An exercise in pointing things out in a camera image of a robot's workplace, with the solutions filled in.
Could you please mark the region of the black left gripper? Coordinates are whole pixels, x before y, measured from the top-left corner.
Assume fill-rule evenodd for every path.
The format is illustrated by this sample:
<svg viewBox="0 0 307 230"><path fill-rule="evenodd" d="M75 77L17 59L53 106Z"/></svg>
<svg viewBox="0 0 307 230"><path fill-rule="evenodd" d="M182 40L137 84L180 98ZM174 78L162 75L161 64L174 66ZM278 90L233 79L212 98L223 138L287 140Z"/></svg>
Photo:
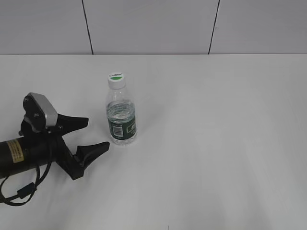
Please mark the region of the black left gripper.
<svg viewBox="0 0 307 230"><path fill-rule="evenodd" d="M42 166L49 162L56 162L72 179L73 168L79 167L86 169L99 156L109 150L108 141L90 146L78 146L75 157L65 144L63 136L86 128L89 123L87 117L71 117L58 114L57 123L54 127L35 133L31 126L24 120L21 123L20 134L23 136L24 162L29 168L36 165Z"/></svg>

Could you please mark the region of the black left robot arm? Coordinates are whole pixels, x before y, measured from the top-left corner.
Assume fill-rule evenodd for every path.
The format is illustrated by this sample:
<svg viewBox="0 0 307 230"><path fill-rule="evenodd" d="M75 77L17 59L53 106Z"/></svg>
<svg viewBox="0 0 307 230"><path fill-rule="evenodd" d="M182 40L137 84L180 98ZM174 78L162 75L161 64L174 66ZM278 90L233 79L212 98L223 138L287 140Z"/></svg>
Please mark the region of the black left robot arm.
<svg viewBox="0 0 307 230"><path fill-rule="evenodd" d="M56 162L71 179L83 177L85 169L109 150L108 141L89 146L78 146L72 154L63 136L88 126L85 117L58 115L54 126L35 132L28 121L21 123L20 138L1 142L0 177L5 178Z"/></svg>

